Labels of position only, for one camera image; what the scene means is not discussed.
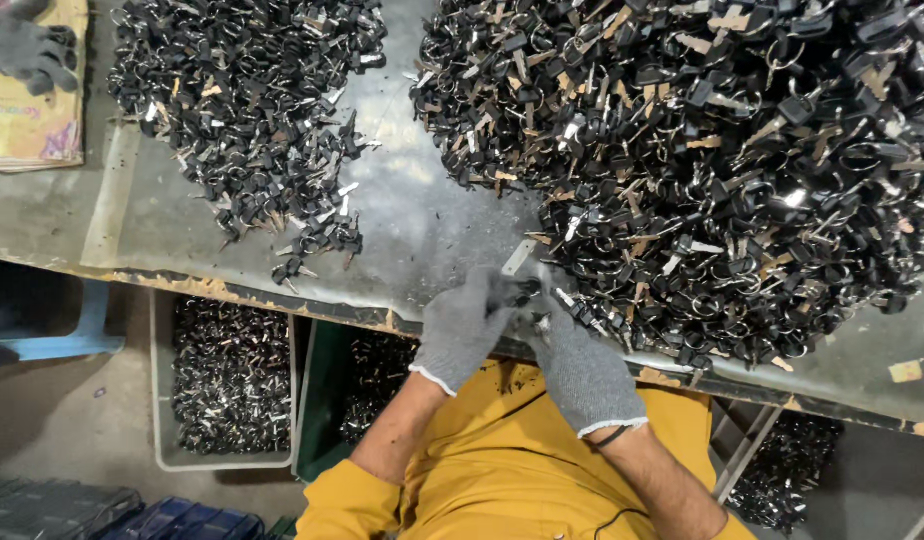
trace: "hairy arm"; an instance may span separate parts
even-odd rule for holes
[[[602,427],[588,440],[599,443],[616,429]],[[669,453],[650,424],[628,429],[600,450],[635,489],[663,540],[711,540],[725,529],[726,511]]]
[[[349,460],[384,482],[405,485],[408,461],[435,411],[447,399],[449,395],[437,383],[420,373],[409,374]]]

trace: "table surface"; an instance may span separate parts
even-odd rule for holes
[[[276,252],[298,230],[289,226],[280,236],[253,230],[220,251],[212,209],[193,198],[201,190],[182,177],[168,145],[114,121],[105,76],[114,60],[108,13],[116,4],[95,4],[86,163],[0,175],[0,260],[416,336],[421,309],[433,296],[459,285],[476,265],[502,266],[525,233],[538,230],[537,193],[499,199],[449,179],[432,137],[413,121],[413,82],[403,76],[416,72],[419,17],[432,13],[432,0],[388,2],[382,8],[388,64],[349,74],[336,115],[346,120],[357,109],[356,129],[382,143],[340,173],[341,185],[359,183],[349,206],[360,214],[364,250],[347,271],[345,253],[308,258],[319,278],[294,278],[298,295],[277,286],[271,270],[283,259]],[[627,360],[645,382],[685,387],[691,379],[667,356]],[[924,373],[924,293],[900,315],[861,309],[814,354],[792,360],[792,373],[774,366],[749,372],[743,362],[717,359],[695,388],[924,436],[924,376],[894,383],[888,370],[915,360]]]

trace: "gray knit glove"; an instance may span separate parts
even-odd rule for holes
[[[479,267],[468,272],[464,285],[436,296],[422,311],[421,345],[409,371],[455,398],[515,314],[506,298],[511,283],[499,270]]]
[[[521,337],[535,351],[548,395],[579,438],[600,428],[648,422],[646,404],[618,352],[589,336],[548,294],[526,310],[536,316],[548,313]]]
[[[48,0],[18,0],[0,8],[0,73],[23,81],[34,96],[55,86],[74,92],[79,81],[75,69],[75,33],[67,26],[39,26],[33,19],[48,7]]]

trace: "light blue chair leg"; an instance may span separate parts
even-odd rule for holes
[[[44,361],[117,353],[125,347],[125,337],[105,334],[105,315],[109,306],[109,284],[82,279],[82,312],[75,331],[62,337],[0,339],[0,345],[18,353],[20,361]]]

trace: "yellow sleeve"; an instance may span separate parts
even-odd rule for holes
[[[296,531],[306,540],[369,539],[394,532],[401,490],[346,459],[305,488],[308,508]]]
[[[725,523],[725,528],[711,540],[756,540],[756,537],[739,518],[729,514],[729,522]]]

